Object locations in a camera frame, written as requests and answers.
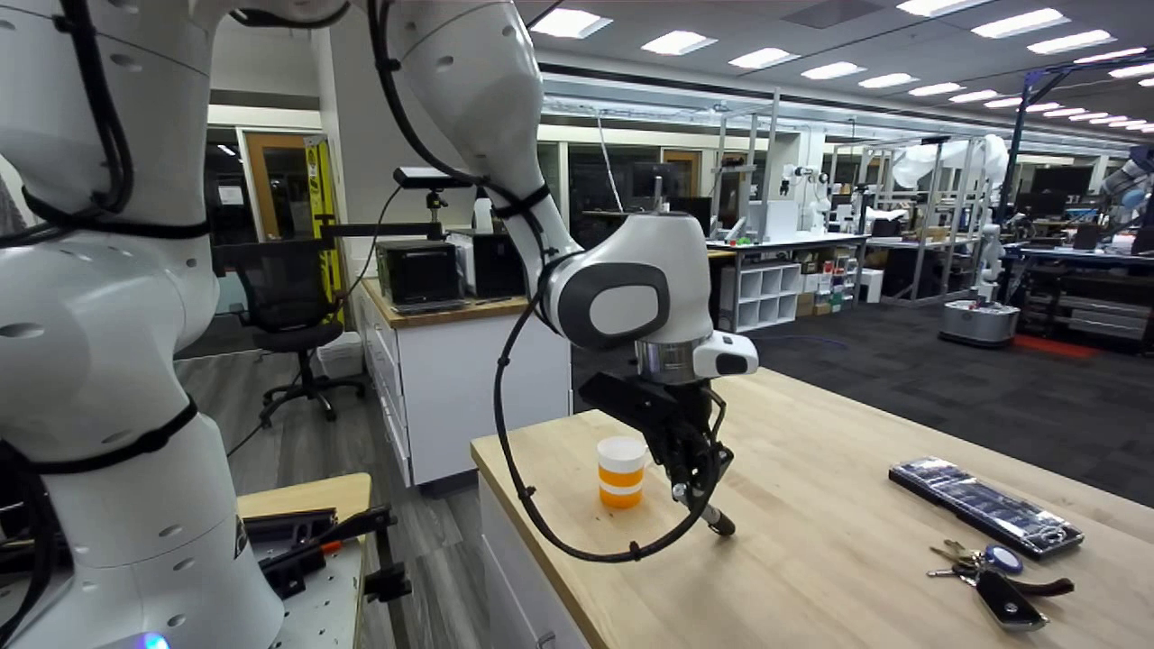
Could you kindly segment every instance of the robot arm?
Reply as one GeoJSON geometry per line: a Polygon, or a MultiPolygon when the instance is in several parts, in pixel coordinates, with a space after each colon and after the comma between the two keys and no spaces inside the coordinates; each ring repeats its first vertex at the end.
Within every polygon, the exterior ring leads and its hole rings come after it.
{"type": "MultiPolygon", "coordinates": [[[[717,403],[710,378],[753,371],[756,348],[741,335],[713,333],[698,222],[690,215],[627,215],[612,239],[587,251],[567,235],[538,168],[541,73],[531,33],[509,0],[384,0],[383,6],[372,3],[372,16],[378,57],[389,57],[378,67],[405,78],[434,126],[456,146],[470,178],[490,188],[494,211],[506,215],[531,270],[541,317],[578,347],[636,343],[637,376],[600,376],[579,393],[643,430],[673,484],[673,496],[727,538],[733,521],[706,504],[733,461],[733,452],[717,444],[717,424],[710,424],[717,403]]],[[[389,84],[384,95],[399,113],[399,129],[413,150],[426,150],[389,84]]]]}

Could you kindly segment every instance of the door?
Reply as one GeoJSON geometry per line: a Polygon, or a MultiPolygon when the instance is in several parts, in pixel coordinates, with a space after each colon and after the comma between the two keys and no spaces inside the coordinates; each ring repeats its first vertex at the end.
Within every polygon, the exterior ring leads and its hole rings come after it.
{"type": "Polygon", "coordinates": [[[261,239],[313,239],[304,132],[246,132],[261,239]]]}

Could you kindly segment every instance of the ceiling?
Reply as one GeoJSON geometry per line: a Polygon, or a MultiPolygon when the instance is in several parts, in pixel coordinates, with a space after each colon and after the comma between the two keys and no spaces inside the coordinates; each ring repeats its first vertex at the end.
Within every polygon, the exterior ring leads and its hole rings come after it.
{"type": "MultiPolygon", "coordinates": [[[[550,0],[514,0],[525,16],[549,12],[550,0]]],[[[610,29],[587,39],[532,37],[543,67],[584,67],[590,74],[654,74],[690,78],[691,87],[782,95],[801,102],[865,105],[898,114],[960,114],[977,123],[1012,123],[1012,109],[951,105],[947,96],[907,96],[898,89],[860,89],[865,74],[907,73],[920,84],[960,84],[966,89],[1000,89],[1003,96],[1021,95],[1021,78],[1031,67],[1067,65],[1071,57],[1154,47],[1151,0],[989,0],[945,16],[913,16],[898,12],[900,0],[567,0],[562,6],[584,6],[612,16],[610,29]],[[1012,39],[979,39],[971,29],[1006,15],[1058,6],[1071,22],[1026,33],[1012,39]],[[691,29],[710,39],[684,57],[644,54],[643,42],[691,29]],[[1049,37],[1071,37],[1085,29],[1108,29],[1114,42],[1079,54],[1031,54],[1026,42],[1049,37]],[[761,73],[733,67],[727,62],[782,47],[798,57],[761,73]],[[856,62],[865,73],[847,78],[810,84],[801,73],[828,62],[856,62]]],[[[1127,120],[1154,120],[1154,87],[1137,78],[1109,78],[1104,73],[1071,74],[1045,102],[1061,102],[1085,113],[1109,113],[1127,120]]],[[[1058,129],[1097,129],[1104,138],[1140,138],[1108,126],[1035,120],[1058,129]]]]}

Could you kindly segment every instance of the white wall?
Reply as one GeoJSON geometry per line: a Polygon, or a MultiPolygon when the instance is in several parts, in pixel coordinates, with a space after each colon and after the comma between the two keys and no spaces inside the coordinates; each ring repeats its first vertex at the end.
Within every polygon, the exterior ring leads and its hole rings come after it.
{"type": "MultiPolygon", "coordinates": [[[[408,146],[399,129],[394,126],[384,95],[378,87],[369,42],[369,16],[354,6],[340,25],[317,33],[317,89],[321,89],[321,123],[331,145],[331,173],[335,173],[335,209],[342,222],[376,222],[384,205],[396,167],[417,167],[423,158],[408,146]]],[[[429,129],[429,120],[408,105],[408,114],[429,141],[437,155],[449,146],[429,129]]],[[[471,196],[448,191],[449,205],[440,211],[440,222],[465,222],[471,196]]],[[[389,222],[429,222],[426,196],[399,191],[389,222]]],[[[345,245],[351,274],[359,270],[369,254],[369,239],[354,239],[345,245]]]]}
{"type": "Polygon", "coordinates": [[[317,96],[311,33],[240,29],[223,16],[212,47],[212,89],[317,96]]]}

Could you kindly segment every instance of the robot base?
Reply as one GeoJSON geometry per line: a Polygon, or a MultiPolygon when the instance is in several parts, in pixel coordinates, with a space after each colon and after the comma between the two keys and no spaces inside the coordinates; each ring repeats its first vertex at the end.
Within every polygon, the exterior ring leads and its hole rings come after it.
{"type": "Polygon", "coordinates": [[[942,310],[942,339],[971,347],[1008,347],[1015,333],[1015,307],[951,299],[942,310]]]}

